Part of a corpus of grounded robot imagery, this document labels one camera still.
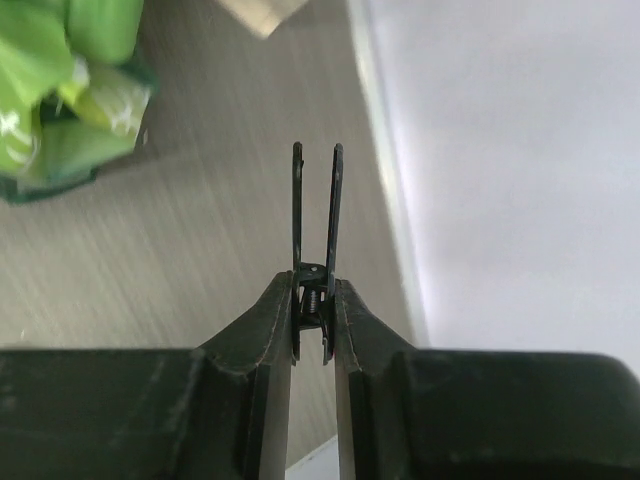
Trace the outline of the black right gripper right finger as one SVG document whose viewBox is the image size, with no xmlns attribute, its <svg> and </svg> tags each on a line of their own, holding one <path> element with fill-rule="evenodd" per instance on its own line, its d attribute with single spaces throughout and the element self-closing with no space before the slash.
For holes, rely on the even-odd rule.
<svg viewBox="0 0 640 480">
<path fill-rule="evenodd" d="M 419 349 L 335 296 L 344 479 L 635 479 L 639 381 L 601 354 Z"/>
</svg>

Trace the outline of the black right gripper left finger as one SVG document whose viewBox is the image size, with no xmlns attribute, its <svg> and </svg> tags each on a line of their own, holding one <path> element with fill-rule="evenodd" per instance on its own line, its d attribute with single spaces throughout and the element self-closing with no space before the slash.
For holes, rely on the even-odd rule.
<svg viewBox="0 0 640 480">
<path fill-rule="evenodd" d="M 5 479 L 281 479 L 291 276 L 186 349 L 5 349 Z"/>
</svg>

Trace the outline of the black bag clip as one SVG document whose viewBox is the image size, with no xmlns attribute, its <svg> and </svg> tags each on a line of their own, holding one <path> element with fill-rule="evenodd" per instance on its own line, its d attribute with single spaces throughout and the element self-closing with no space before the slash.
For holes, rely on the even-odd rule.
<svg viewBox="0 0 640 480">
<path fill-rule="evenodd" d="M 292 273 L 291 326 L 292 354 L 300 360 L 300 333 L 319 329 L 322 334 L 323 363 L 334 357 L 336 323 L 336 258 L 344 170 L 344 149 L 333 149 L 331 192 L 324 264 L 302 260 L 303 146 L 292 147 Z"/>
</svg>

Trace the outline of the green litter bag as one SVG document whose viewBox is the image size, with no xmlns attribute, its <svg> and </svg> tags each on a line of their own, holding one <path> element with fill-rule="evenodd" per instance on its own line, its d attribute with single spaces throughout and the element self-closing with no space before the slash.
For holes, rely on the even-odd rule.
<svg viewBox="0 0 640 480">
<path fill-rule="evenodd" d="M 93 181 L 130 154 L 157 90 L 137 52 L 141 1 L 1 4 L 1 197 Z"/>
</svg>

